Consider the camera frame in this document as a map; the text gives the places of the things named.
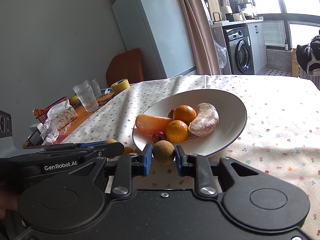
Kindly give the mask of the person left hand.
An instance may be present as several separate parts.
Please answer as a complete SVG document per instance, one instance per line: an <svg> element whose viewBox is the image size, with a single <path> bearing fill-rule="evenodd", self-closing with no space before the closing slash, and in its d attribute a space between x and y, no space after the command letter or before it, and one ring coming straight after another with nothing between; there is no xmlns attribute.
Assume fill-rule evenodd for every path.
<svg viewBox="0 0 320 240"><path fill-rule="evenodd" d="M1 210L1 225L4 222L7 211L18 209L19 195L11 193L9 191L1 190L0 192L0 210Z"/></svg>

